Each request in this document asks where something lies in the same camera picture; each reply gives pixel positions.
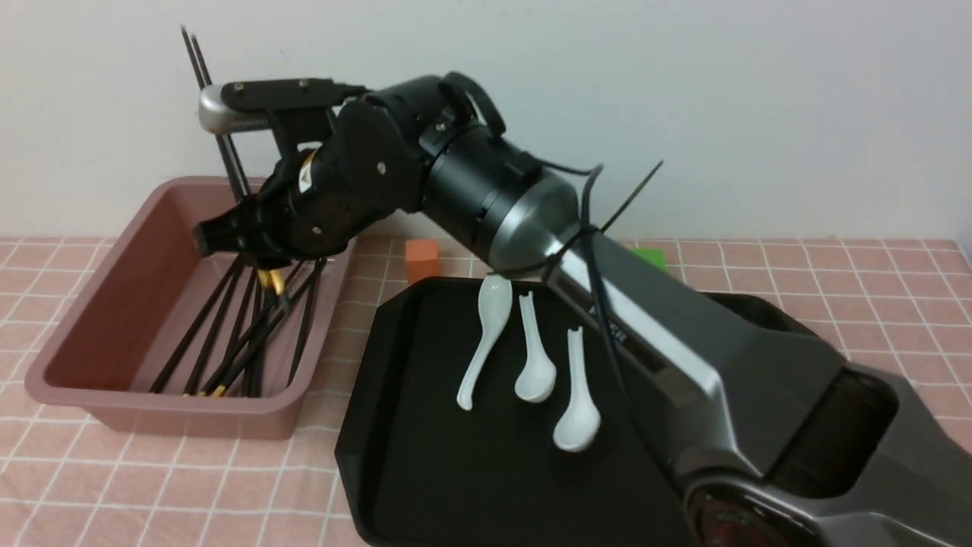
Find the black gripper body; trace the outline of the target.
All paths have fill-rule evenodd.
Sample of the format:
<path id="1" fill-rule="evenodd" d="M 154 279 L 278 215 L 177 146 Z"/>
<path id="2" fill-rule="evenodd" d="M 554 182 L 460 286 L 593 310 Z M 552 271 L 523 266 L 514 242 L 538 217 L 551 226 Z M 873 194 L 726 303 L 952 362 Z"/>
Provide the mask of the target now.
<path id="1" fill-rule="evenodd" d="M 419 210 L 426 117 L 399 101 L 358 100 L 336 117 L 333 136 L 296 167 L 258 218 L 270 256 L 298 260 L 343 252 L 350 239 L 393 212 Z"/>

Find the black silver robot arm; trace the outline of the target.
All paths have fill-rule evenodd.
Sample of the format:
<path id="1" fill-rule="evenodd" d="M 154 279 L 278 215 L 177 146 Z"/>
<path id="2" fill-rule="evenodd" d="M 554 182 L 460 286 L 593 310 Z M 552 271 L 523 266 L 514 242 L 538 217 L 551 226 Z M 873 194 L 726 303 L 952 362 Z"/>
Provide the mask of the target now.
<path id="1" fill-rule="evenodd" d="M 197 113 L 232 169 L 232 135 L 271 131 L 281 159 L 253 196 L 194 229 L 202 256 L 264 271 L 344 252 L 397 210 L 423 213 L 493 271 L 539 276 L 671 405 L 666 470 L 705 543 L 968 546 L 970 455 L 906 378 L 813 334 L 754 324 L 639 259 L 589 219 L 601 167 L 506 139 L 457 71 L 372 90 L 319 77 L 213 83 Z"/>

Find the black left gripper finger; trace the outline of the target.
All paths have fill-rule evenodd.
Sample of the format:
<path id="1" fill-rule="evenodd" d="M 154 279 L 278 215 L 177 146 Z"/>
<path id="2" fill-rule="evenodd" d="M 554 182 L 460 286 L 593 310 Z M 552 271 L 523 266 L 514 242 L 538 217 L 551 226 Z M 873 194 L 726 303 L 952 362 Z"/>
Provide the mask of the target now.
<path id="1" fill-rule="evenodd" d="M 218 253 L 252 253 L 261 232 L 263 229 L 253 218 L 223 214 L 198 222 L 191 238 L 198 255 L 206 258 Z"/>

